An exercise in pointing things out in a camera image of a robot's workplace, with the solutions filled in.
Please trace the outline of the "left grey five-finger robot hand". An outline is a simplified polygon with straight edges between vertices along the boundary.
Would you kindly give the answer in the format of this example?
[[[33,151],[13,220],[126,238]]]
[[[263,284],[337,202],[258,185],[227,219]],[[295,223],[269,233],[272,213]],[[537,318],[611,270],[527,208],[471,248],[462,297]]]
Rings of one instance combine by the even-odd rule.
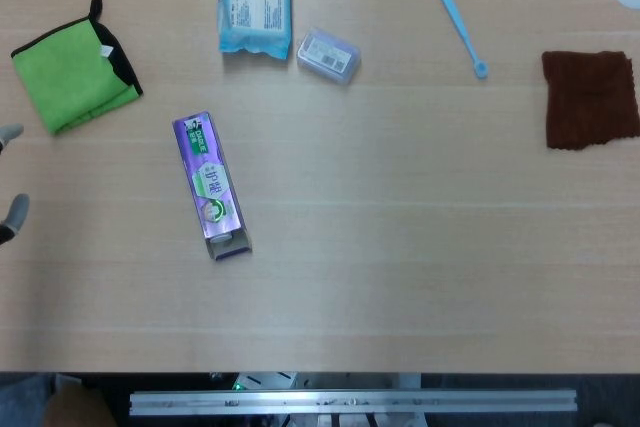
[[[1,151],[23,132],[22,124],[3,125],[0,132]],[[27,194],[20,193],[13,199],[5,219],[1,221],[1,244],[11,241],[19,233],[27,218],[29,207],[30,197]]]

